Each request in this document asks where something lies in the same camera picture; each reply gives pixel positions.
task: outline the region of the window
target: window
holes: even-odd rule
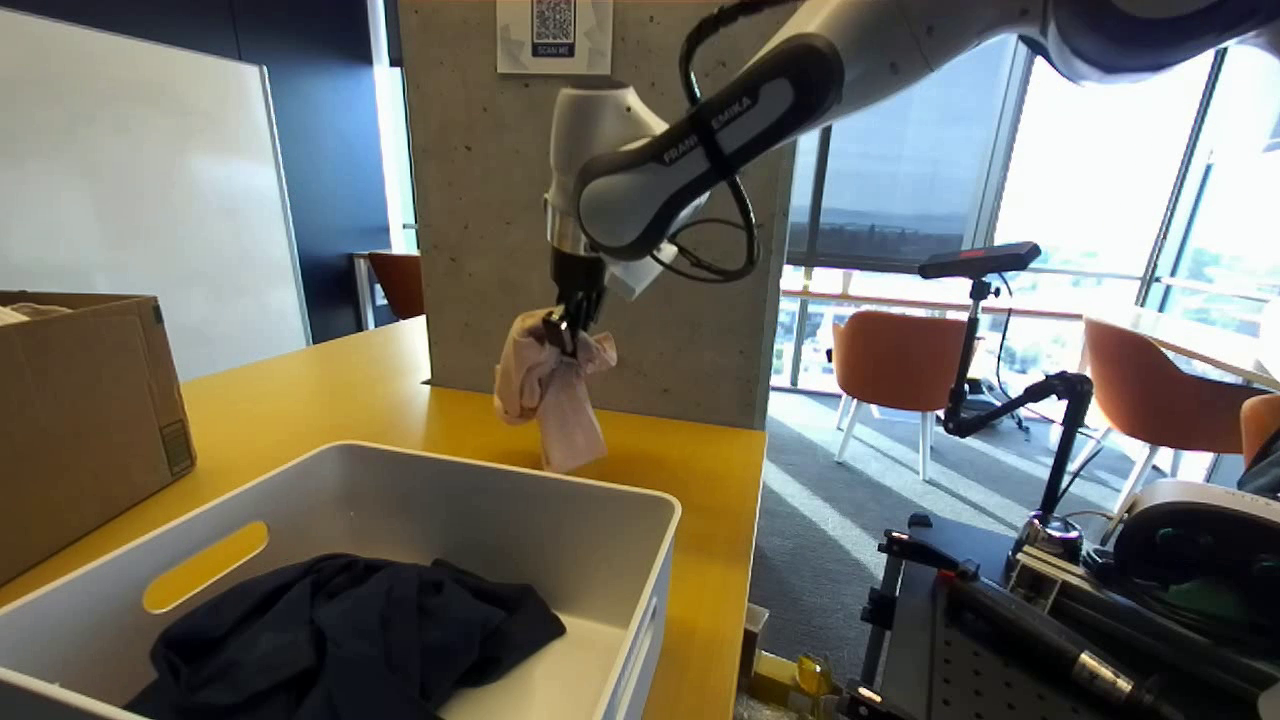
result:
[[[1035,272],[1015,272],[1015,299],[1060,308],[1138,304],[1178,174],[1192,141],[1210,58],[1150,80],[1070,84],[1034,68],[995,218],[999,240],[1035,240]],[[1076,367],[1070,323],[1012,319],[1008,381]]]
[[[1015,41],[989,41],[909,93],[798,147],[792,264],[898,268],[961,249],[1012,84]]]
[[[1163,249],[1167,278],[1154,304],[1200,323],[1258,331],[1280,295],[1280,61],[1234,49],[1211,93],[1195,169],[1182,196],[1184,224]]]

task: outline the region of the concrete pillar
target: concrete pillar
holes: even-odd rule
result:
[[[681,100],[681,41],[719,0],[615,0],[615,78],[670,122]],[[711,41],[706,90],[719,90],[778,27],[757,16]],[[510,319],[552,299],[543,244],[549,122],[566,80],[496,78],[494,0],[400,0],[407,136],[431,323],[431,386],[494,388]],[[663,278],[638,304],[610,299],[598,329],[621,367],[594,381],[598,408],[759,430],[767,405],[778,281],[792,154],[744,179],[759,218],[759,268],[725,288]],[[706,208],[732,218],[730,192]],[[698,232],[742,251],[742,232]]]

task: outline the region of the cardboard box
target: cardboard box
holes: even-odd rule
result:
[[[197,469],[152,295],[28,304],[62,312],[0,323],[0,585]]]

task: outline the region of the black cloth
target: black cloth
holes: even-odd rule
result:
[[[529,585],[437,560],[316,558],[228,589],[161,633],[134,702],[181,720],[422,720],[566,636]]]

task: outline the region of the orange chair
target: orange chair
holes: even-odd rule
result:
[[[849,400],[845,441],[854,441],[860,405],[921,411],[921,479],[932,462],[932,411],[949,408],[961,374],[964,319],[858,312],[838,329],[834,363]]]
[[[1250,396],[1240,405],[1240,457],[1258,462],[1280,436],[1280,396]]]
[[[1091,400],[1108,426],[1150,443],[1150,457],[1132,466],[1122,486],[1111,516],[1146,490],[1161,450],[1240,452],[1240,405],[1258,396],[1258,388],[1192,376],[1150,335],[1102,319],[1085,319],[1085,363]]]
[[[425,315],[425,257],[368,251],[374,281],[383,288],[397,319]]]

